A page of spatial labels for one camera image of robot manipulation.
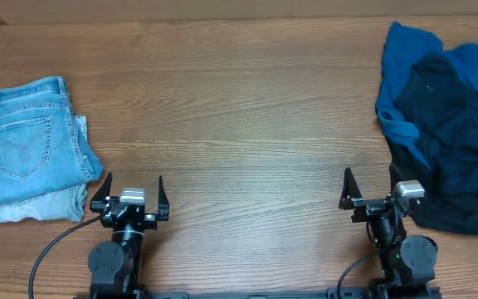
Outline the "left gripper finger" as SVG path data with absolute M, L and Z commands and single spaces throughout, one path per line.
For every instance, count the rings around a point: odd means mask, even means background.
M 106 175 L 106 178 L 103 184 L 99 187 L 99 189 L 96 191 L 96 193 L 92 197 L 91 199 L 92 202 L 102 202 L 106 200 L 106 198 L 110 195 L 112 180 L 113 180 L 113 174 L 109 172 Z
M 162 176 L 159 176 L 159 205 L 169 205 L 169 201 L 163 186 Z

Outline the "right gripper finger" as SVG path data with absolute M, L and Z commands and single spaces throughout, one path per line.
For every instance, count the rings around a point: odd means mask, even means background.
M 344 170 L 344 183 L 341 199 L 362 199 L 358 184 L 350 167 Z
M 402 173 L 393 162 L 389 165 L 389 176 L 391 185 L 396 185 L 398 182 L 404 181 Z

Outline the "dark navy shirt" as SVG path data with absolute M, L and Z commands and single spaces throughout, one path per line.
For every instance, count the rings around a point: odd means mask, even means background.
M 412 66 L 395 101 L 419 130 L 416 146 L 442 194 L 478 194 L 478 93 L 441 54 Z

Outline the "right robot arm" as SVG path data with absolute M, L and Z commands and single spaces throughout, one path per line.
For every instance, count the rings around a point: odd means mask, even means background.
M 376 252 L 349 266 L 329 294 L 335 298 L 403 299 L 440 298 L 440 289 L 430 287 L 435 278 L 438 246 L 422 235 L 407 235 L 402 219 L 420 203 L 425 190 L 416 180 L 399 181 L 383 199 L 366 200 L 350 168 L 344 170 L 339 209 L 351 210 L 354 223 L 364 223 Z M 344 287 L 344 279 L 358 266 L 379 260 L 382 276 L 366 287 Z

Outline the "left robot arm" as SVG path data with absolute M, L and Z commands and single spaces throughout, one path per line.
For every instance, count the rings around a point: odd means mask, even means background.
M 147 298 L 149 293 L 139 281 L 144 236 L 159 222 L 169 219 L 169 201 L 159 179 L 158 211 L 145 209 L 145 191 L 123 189 L 119 196 L 110 193 L 113 175 L 108 174 L 90 201 L 90 211 L 98 213 L 104 228 L 112 230 L 111 239 L 97 244 L 88 257 L 91 273 L 90 298 Z

